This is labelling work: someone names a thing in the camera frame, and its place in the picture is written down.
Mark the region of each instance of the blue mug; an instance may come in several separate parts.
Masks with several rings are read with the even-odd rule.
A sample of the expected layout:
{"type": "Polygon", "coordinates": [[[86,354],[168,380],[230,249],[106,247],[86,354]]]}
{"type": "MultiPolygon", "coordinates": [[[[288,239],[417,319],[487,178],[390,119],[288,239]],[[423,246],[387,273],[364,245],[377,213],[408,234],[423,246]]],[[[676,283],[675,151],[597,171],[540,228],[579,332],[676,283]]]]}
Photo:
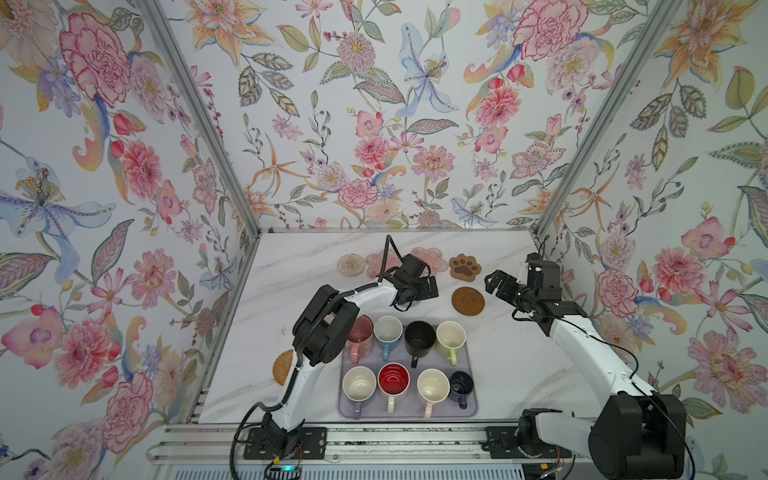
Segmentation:
{"type": "Polygon", "coordinates": [[[402,338],[402,323],[394,316],[383,316],[373,326],[373,335],[376,343],[384,350],[382,359],[389,361],[389,353],[392,352],[402,338]]]}

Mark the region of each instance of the table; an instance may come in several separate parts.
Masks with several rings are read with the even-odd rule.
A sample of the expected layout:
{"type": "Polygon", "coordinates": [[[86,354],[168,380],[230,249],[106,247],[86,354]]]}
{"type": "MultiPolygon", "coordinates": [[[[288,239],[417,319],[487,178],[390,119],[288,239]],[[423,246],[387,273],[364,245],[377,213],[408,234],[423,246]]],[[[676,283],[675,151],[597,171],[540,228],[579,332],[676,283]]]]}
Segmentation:
{"type": "MultiPolygon", "coordinates": [[[[343,276],[336,261],[346,253],[363,258],[383,251],[387,233],[268,233],[258,247],[233,325],[207,394],[200,423],[238,423],[255,402],[273,405],[282,387],[272,377],[279,354],[292,349],[291,329],[317,289],[329,284],[347,290],[369,283],[366,273],[343,276]]],[[[472,283],[437,273],[440,297],[405,313],[392,307],[364,312],[376,321],[394,315],[404,323],[451,319],[467,332],[479,409],[474,420],[517,419],[526,408],[553,408],[597,417],[601,406],[586,380],[562,349],[534,323],[511,319],[512,307],[485,292],[483,279],[501,269],[517,275],[535,250],[527,231],[461,230],[391,233],[402,255],[415,247],[437,247],[450,260],[474,256],[482,272],[472,283]],[[485,309],[463,316],[451,304],[460,286],[482,292],[485,309]]],[[[315,388],[307,422],[347,422],[338,411],[341,356],[329,363],[315,388]]],[[[252,416],[255,422],[260,410],[252,416]]]]}

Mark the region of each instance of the purple tray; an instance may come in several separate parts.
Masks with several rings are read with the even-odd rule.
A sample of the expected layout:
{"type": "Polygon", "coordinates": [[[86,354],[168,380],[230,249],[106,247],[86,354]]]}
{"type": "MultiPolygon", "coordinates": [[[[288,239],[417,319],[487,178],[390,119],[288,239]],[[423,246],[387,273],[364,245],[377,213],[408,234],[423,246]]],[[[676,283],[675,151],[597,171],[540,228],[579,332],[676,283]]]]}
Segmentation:
{"type": "MultiPolygon", "coordinates": [[[[360,420],[414,420],[424,418],[425,405],[419,398],[419,390],[416,388],[416,380],[419,378],[419,374],[427,369],[438,369],[445,373],[448,378],[451,378],[451,374],[458,370],[467,372],[472,378],[472,368],[469,365],[469,355],[467,353],[467,347],[459,350],[457,355],[456,366],[452,367],[447,360],[445,360],[439,353],[432,347],[429,350],[427,356],[419,359],[419,364],[415,369],[411,368],[411,356],[406,351],[406,345],[404,339],[400,340],[400,344],[389,353],[389,361],[384,362],[382,360],[383,351],[381,347],[375,345],[373,351],[363,357],[358,365],[367,366],[373,371],[374,375],[379,374],[379,370],[387,363],[397,362],[408,369],[408,373],[411,375],[411,382],[408,385],[408,393],[406,397],[395,406],[394,413],[387,413],[386,411],[386,398],[381,393],[381,389],[377,386],[376,392],[373,397],[366,403],[360,415],[360,420]]],[[[346,349],[343,350],[342,363],[341,363],[341,376],[339,377],[339,413],[342,416],[351,419],[354,416],[354,403],[344,395],[344,391],[341,388],[341,382],[344,379],[344,375],[354,366],[352,360],[349,358],[349,353],[346,349]]],[[[467,396],[467,408],[462,410],[458,407],[457,402],[453,402],[451,399],[445,399],[442,402],[436,404],[432,408],[432,418],[429,420],[442,420],[442,419],[466,419],[472,417],[478,411],[478,400],[475,392],[477,391],[477,385],[467,396]]]]}

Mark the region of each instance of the mug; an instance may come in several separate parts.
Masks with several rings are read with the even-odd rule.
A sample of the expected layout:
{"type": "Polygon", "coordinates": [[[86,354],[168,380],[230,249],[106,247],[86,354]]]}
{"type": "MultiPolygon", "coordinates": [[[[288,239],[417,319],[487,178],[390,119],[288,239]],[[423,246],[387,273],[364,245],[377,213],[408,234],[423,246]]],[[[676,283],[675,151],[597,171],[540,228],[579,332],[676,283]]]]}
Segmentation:
{"type": "Polygon", "coordinates": [[[360,420],[362,406],[376,391],[376,375],[367,366],[354,366],[341,382],[344,395],[355,403],[355,420],[360,420]]]}
{"type": "Polygon", "coordinates": [[[432,407],[448,398],[451,384],[445,373],[437,369],[427,369],[419,375],[416,386],[419,388],[422,403],[426,404],[424,418],[429,419],[432,417],[432,407]]]}
{"type": "Polygon", "coordinates": [[[384,350],[382,360],[389,361],[389,353],[392,352],[402,337],[402,323],[394,316],[383,316],[376,320],[373,326],[373,335],[376,337],[376,343],[384,350]]]}
{"type": "Polygon", "coordinates": [[[395,404],[400,403],[408,392],[411,375],[408,369],[399,363],[387,363],[379,370],[379,388],[386,397],[386,411],[395,412],[395,404]]]}
{"type": "Polygon", "coordinates": [[[475,388],[475,381],[467,372],[453,372],[449,380],[451,391],[448,392],[448,398],[458,403],[462,410],[467,408],[467,396],[475,388]]]}
{"type": "Polygon", "coordinates": [[[344,347],[349,351],[352,363],[357,365],[360,359],[373,350],[373,322],[363,315],[355,320],[352,331],[346,337],[344,347]]]}
{"type": "Polygon", "coordinates": [[[464,327],[448,320],[437,326],[436,334],[435,348],[451,366],[456,366],[456,353],[467,341],[467,332],[464,331],[464,327]]]}
{"type": "Polygon", "coordinates": [[[411,358],[411,368],[416,368],[419,359],[427,356],[429,349],[435,345],[435,329],[432,325],[421,320],[411,322],[406,327],[406,350],[411,358]]]}

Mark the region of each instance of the floral wall panel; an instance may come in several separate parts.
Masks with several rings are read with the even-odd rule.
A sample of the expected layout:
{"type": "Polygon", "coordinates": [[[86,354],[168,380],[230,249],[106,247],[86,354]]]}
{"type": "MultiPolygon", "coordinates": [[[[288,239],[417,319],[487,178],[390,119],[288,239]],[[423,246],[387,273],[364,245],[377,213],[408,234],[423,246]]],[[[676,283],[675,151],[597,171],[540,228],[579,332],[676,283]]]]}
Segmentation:
{"type": "Polygon", "coordinates": [[[681,4],[546,251],[603,338],[682,400],[697,477],[764,478],[768,5],[681,4]]]}
{"type": "Polygon", "coordinates": [[[0,2],[0,478],[143,478],[210,361],[250,238],[166,66],[129,2],[0,2]]]}
{"type": "Polygon", "coordinates": [[[543,211],[653,4],[163,7],[261,225],[486,228],[543,211]]]}

